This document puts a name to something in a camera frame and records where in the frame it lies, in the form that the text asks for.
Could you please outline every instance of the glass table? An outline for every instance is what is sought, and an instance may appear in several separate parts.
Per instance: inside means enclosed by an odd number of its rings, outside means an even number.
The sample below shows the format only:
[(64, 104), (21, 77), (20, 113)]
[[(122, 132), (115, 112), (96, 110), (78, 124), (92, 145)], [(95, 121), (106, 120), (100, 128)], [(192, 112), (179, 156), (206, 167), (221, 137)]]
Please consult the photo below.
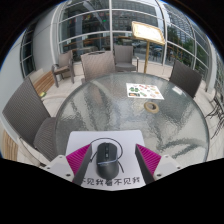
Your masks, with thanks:
[[(164, 100), (128, 97), (126, 83), (155, 85)], [(58, 111), (58, 153), (65, 155), (72, 131), (140, 130), (145, 147), (169, 154), (182, 167), (205, 162), (209, 132), (204, 115), (187, 93), (178, 94), (174, 87), (165, 79), (135, 72), (112, 73), (86, 82)], [(159, 111), (148, 112), (145, 102), (156, 103)]]

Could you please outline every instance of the chair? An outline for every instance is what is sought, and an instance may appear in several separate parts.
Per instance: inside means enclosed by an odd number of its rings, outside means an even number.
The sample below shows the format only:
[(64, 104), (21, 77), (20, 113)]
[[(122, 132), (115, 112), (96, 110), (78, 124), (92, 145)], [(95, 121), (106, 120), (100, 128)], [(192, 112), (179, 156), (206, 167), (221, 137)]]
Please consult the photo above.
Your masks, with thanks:
[(3, 115), (15, 132), (49, 161), (58, 153), (54, 143), (56, 118), (50, 117), (27, 77), (11, 96)]
[(95, 51), (81, 55), (85, 81), (114, 73), (114, 56), (111, 51)]
[(54, 76), (55, 85), (58, 87), (57, 75), (61, 74), (63, 78), (63, 73), (70, 71), (71, 81), (74, 83), (74, 69), (73, 69), (73, 53), (72, 50), (59, 55), (59, 64), (53, 64), (51, 67), (52, 74)]
[(178, 60), (175, 60), (170, 82), (187, 92), (192, 98), (195, 97), (202, 80), (201, 74), (192, 70)]
[(132, 64), (133, 46), (114, 45), (115, 67), (116, 71), (138, 71), (137, 66)]

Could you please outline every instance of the window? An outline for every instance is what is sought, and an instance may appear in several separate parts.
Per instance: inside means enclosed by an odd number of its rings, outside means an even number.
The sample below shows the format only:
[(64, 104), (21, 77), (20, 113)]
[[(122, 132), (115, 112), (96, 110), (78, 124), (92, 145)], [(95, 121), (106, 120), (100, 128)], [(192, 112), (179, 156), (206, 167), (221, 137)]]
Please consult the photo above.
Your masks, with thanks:
[(36, 23), (31, 24), (23, 36), (21, 49), (20, 49), (20, 65), (23, 76), (28, 76), (31, 72), (35, 71), (35, 64), (33, 59), (33, 34)]

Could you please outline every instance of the black computer mouse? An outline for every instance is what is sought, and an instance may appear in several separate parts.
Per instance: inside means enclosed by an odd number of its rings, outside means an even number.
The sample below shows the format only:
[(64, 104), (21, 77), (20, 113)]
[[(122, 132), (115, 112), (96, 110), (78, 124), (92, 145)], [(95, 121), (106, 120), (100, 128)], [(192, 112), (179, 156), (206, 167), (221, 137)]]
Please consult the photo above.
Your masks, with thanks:
[(114, 144), (101, 143), (97, 147), (96, 166), (98, 175), (103, 179), (112, 180), (118, 175), (117, 147)]

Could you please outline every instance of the tiled floor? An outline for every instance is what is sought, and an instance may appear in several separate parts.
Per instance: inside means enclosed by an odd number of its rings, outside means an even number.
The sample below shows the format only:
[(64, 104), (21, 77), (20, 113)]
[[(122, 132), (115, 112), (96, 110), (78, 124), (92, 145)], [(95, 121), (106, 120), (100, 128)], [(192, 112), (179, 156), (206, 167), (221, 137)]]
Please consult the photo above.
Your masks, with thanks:
[[(143, 72), (144, 63), (139, 63), (139, 72)], [(152, 65), (148, 64), (147, 73), (158, 75), (162, 78), (168, 80), (170, 74), (172, 72), (171, 67), (159, 67), (159, 65)], [(81, 79), (83, 75), (79, 75), (75, 77), (75, 83), (72, 84), (70, 78), (65, 78), (59, 82), (59, 88), (53, 85), (47, 92), (47, 95), (51, 94), (59, 94), (59, 93), (66, 93), (70, 94), (74, 89), (81, 85)], [(205, 82), (202, 82), (196, 97), (194, 98), (195, 102), (198, 104), (200, 109), (202, 110), (203, 114), (206, 116), (209, 112), (211, 112), (214, 108), (214, 102), (210, 103), (210, 101), (214, 97), (214, 91), (212, 94), (205, 92)], [(57, 111), (64, 101), (65, 98), (55, 98), (55, 99), (48, 99), (44, 101), (44, 105), (46, 106), (47, 110), (49, 111), (51, 116), (56, 116)], [(206, 118), (206, 122), (209, 128), (210, 138), (213, 136), (216, 126), (219, 122), (217, 116), (214, 116), (212, 119)], [(215, 136), (213, 139), (210, 140), (210, 149), (207, 161), (220, 159), (224, 157), (224, 129), (221, 129), (219, 134)]]

